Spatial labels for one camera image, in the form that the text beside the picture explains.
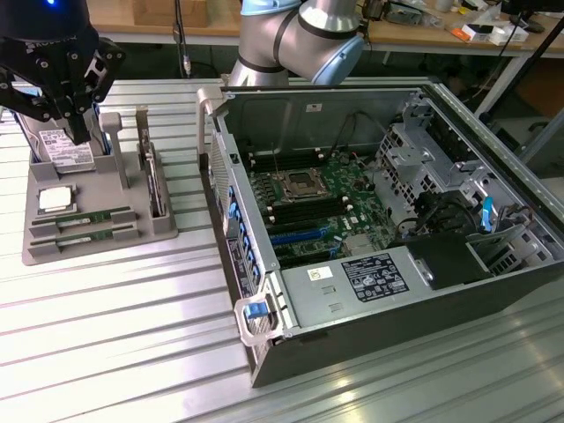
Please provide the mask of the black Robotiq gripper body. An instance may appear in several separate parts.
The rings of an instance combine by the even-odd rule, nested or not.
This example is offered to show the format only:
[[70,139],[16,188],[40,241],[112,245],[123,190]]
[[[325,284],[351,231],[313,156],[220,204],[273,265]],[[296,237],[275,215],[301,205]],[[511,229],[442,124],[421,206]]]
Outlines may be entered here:
[[88,109],[85,75],[99,41],[85,1],[2,1],[1,82],[17,76],[60,109],[63,98]]

